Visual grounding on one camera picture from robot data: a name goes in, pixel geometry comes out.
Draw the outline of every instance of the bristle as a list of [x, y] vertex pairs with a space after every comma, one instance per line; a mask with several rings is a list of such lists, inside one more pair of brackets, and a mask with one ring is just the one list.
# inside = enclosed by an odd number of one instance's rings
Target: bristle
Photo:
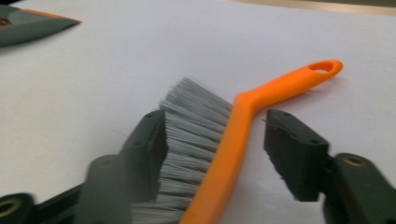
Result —
[[183, 78], [160, 103], [165, 110], [169, 152], [154, 203], [135, 203], [134, 223], [178, 223], [210, 166], [232, 105]]

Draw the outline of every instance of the brush handle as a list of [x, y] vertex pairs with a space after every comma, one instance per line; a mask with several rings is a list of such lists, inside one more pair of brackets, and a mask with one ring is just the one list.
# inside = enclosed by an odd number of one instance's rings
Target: brush handle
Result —
[[180, 223], [218, 222], [233, 190], [244, 158], [250, 123], [258, 110], [309, 90], [335, 76], [342, 67], [336, 60], [312, 63], [255, 90], [238, 94], [216, 155]]

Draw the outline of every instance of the gray bristle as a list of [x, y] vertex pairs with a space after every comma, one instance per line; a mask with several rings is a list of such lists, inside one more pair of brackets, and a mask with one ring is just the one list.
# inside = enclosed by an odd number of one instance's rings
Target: gray bristle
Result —
[[178, 223], [216, 153], [232, 105], [189, 78], [160, 103], [165, 110], [169, 152], [154, 203], [134, 203], [134, 223]]

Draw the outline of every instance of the orange plastic handle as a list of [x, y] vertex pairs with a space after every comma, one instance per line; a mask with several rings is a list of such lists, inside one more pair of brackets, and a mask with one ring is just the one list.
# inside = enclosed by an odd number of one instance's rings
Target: orange plastic handle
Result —
[[342, 68], [342, 63], [336, 60], [312, 63], [255, 90], [239, 93], [215, 158], [179, 223], [212, 224], [218, 221], [244, 158], [250, 123], [260, 109], [303, 93], [334, 77]]

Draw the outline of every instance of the white surface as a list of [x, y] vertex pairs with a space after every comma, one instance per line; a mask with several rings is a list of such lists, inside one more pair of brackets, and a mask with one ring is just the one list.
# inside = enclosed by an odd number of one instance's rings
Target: white surface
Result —
[[[0, 195], [39, 202], [83, 181], [94, 158], [117, 153], [170, 87], [193, 77], [228, 101], [323, 59], [342, 73], [274, 105], [396, 182], [396, 18], [217, 1], [21, 2], [83, 20], [0, 49]], [[262, 150], [255, 119], [221, 223], [324, 223], [321, 203], [295, 202]]]

